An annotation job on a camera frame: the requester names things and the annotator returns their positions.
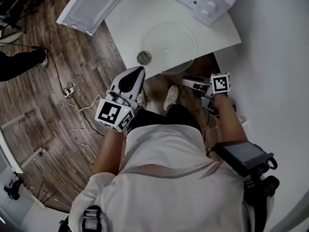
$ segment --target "open microwave door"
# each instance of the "open microwave door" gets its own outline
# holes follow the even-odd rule
[[[57,23],[93,35],[120,0],[70,0]]]

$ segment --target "black pants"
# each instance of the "black pants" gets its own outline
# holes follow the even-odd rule
[[[0,81],[13,79],[27,70],[43,63],[46,58],[44,50],[39,49],[32,52],[17,53],[13,57],[6,56],[0,52]]]
[[[128,133],[137,127],[149,125],[187,125],[201,131],[195,117],[182,105],[173,105],[166,114],[166,117],[140,109],[130,122]]]

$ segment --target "forearm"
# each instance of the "forearm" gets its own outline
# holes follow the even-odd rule
[[[246,133],[230,101],[226,100],[218,107],[220,115],[221,138],[223,142],[247,140]]]
[[[104,137],[103,144],[94,162],[92,173],[108,172],[117,175],[119,172],[123,132],[108,130]]]

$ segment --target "white sneaker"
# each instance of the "white sneaker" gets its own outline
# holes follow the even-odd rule
[[[146,110],[146,100],[145,100],[144,89],[141,90],[141,93],[138,95],[136,102],[138,106]]]
[[[46,53],[46,58],[44,59],[44,62],[40,64],[41,68],[45,69],[48,65],[48,55],[47,55],[47,51],[45,50]]]
[[[169,88],[168,95],[166,96],[166,99],[164,101],[163,105],[164,110],[167,111],[170,104],[176,104],[177,98],[178,98],[178,87],[176,85],[173,85]]]

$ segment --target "white marker cube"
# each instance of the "white marker cube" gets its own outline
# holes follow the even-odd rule
[[[211,84],[214,94],[229,92],[231,89],[230,73],[218,73],[212,75]]]
[[[95,120],[101,125],[122,132],[134,117],[131,107],[101,99]]]

